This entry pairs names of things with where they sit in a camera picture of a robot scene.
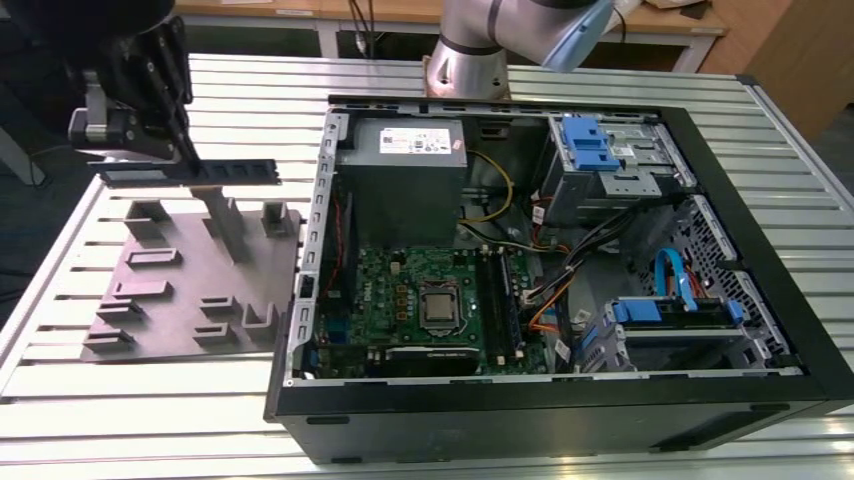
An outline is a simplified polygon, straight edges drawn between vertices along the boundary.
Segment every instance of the green motherboard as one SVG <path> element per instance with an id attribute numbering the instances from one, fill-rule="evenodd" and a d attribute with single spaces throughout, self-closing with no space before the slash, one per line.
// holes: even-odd
<path id="1" fill-rule="evenodd" d="M 532 286 L 528 257 L 522 252 L 501 252 L 506 261 L 514 294 Z M 501 364 L 490 361 L 482 317 L 484 291 L 478 290 L 477 262 L 481 251 L 413 248 L 405 250 L 364 249 L 360 252 L 356 302 L 345 318 L 325 316 L 321 332 L 329 348 L 321 351 L 324 374 L 330 377 L 360 378 L 366 372 L 365 349 L 396 346 L 448 346 L 480 350 L 480 375 L 540 373 L 546 370 L 544 344 L 524 343 L 514 358 Z M 438 315 L 453 310 L 458 323 L 446 329 L 430 328 L 425 299 L 430 294 Z"/>

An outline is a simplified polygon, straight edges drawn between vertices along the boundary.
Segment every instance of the slotted aluminum table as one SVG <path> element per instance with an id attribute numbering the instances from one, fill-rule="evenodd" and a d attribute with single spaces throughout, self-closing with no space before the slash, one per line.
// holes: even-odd
<path id="1" fill-rule="evenodd" d="M 245 208 L 285 198 L 306 214 L 330 93 L 422 92 L 414 62 L 195 55 L 193 138 L 203 158 L 276 158 L 284 185 L 226 188 Z M 735 77 L 513 68 L 517 100 L 687 108 L 816 313 L 854 360 L 854 201 L 759 88 Z M 854 475 L 854 408 L 697 453 L 317 466 L 262 420 L 272 354 L 138 365 L 78 361 L 135 198 L 201 211 L 183 189 L 93 183 L 0 336 L 0 478 L 346 474 L 354 478 L 779 480 Z"/>

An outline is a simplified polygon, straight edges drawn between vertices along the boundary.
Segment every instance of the motherboard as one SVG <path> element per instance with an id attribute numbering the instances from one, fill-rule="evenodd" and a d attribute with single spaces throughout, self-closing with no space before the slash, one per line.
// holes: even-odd
<path id="1" fill-rule="evenodd" d="M 358 266 L 353 311 L 324 322 L 324 376 L 385 376 L 389 368 L 413 376 L 546 371 L 542 340 L 524 338 L 520 323 L 533 282 L 522 251 L 369 248 Z"/>

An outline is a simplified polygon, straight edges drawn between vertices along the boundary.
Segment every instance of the cpu socket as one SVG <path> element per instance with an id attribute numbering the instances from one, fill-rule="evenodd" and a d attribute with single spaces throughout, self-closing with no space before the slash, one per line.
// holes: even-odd
<path id="1" fill-rule="evenodd" d="M 421 327 L 436 337 L 445 337 L 460 328 L 458 295 L 457 286 L 421 289 Z"/>

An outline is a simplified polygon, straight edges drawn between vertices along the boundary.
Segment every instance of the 3d printed holder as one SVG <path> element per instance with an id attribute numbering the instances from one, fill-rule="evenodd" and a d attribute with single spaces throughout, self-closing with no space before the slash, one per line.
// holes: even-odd
<path id="1" fill-rule="evenodd" d="M 159 200 L 131 205 L 83 361 L 273 350 L 294 296 L 300 213 L 285 202 L 241 212 L 222 187 L 191 192 L 207 214 L 170 215 Z"/>

